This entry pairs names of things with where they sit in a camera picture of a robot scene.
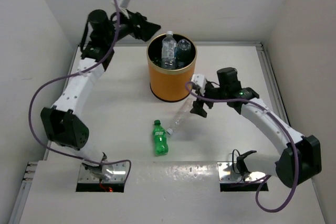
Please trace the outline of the clear ribbed bottle white cap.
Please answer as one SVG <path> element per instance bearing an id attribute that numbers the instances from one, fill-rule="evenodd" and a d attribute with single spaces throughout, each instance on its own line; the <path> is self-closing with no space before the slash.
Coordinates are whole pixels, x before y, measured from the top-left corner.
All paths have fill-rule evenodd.
<path id="1" fill-rule="evenodd" d="M 174 115 L 169 127 L 166 129 L 166 132 L 169 136 L 173 136 L 180 126 L 186 121 L 186 119 L 191 114 L 190 111 L 193 108 L 194 100 L 188 98 L 185 102 L 181 105 L 181 107 L 177 110 L 176 114 Z"/>

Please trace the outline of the clear bottle white blue label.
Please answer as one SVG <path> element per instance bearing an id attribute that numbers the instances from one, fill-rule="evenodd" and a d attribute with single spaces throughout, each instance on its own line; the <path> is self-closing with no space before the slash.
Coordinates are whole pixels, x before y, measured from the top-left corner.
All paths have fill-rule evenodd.
<path id="1" fill-rule="evenodd" d="M 167 31 L 162 40 L 161 67 L 163 69 L 175 69 L 175 47 L 176 40 L 173 37 L 173 32 Z"/>

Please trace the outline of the clear bottle dark green label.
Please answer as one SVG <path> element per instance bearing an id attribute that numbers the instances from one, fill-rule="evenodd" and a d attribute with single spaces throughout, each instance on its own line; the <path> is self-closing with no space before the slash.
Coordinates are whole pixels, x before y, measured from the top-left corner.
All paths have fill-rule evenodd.
<path id="1" fill-rule="evenodd" d="M 186 39 L 181 39 L 176 45 L 176 65 L 183 68 L 190 56 L 191 43 Z"/>

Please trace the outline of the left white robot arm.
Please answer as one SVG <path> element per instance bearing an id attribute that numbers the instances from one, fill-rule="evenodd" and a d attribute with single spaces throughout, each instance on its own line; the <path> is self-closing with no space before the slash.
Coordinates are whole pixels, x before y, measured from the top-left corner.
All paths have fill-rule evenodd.
<path id="1" fill-rule="evenodd" d="M 114 55 L 115 43 L 130 35 L 147 42 L 161 26 L 149 22 L 139 12 L 127 11 L 108 16 L 101 9 L 93 10 L 87 17 L 80 43 L 78 75 L 68 84 L 51 108 L 43 108 L 41 120 L 47 138 L 72 152 L 82 160 L 85 168 L 99 175 L 107 166 L 107 156 L 89 142 L 89 129 L 80 119 L 84 104 L 107 70 Z"/>

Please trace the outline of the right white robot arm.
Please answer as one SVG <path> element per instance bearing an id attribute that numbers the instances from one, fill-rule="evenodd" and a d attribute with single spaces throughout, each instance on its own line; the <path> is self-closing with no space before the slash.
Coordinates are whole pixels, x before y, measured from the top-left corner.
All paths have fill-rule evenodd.
<path id="1" fill-rule="evenodd" d="M 186 88 L 196 97 L 191 113 L 206 117 L 203 106 L 212 108 L 224 102 L 239 115 L 254 124 L 276 148 L 277 156 L 267 156 L 255 150 L 239 154 L 234 168 L 241 176 L 263 172 L 278 177 L 291 188 L 322 171 L 320 141 L 313 135 L 304 136 L 267 108 L 252 88 L 243 88 L 237 70 L 232 67 L 217 71 L 219 85 L 213 86 L 203 74 L 194 74 Z"/>

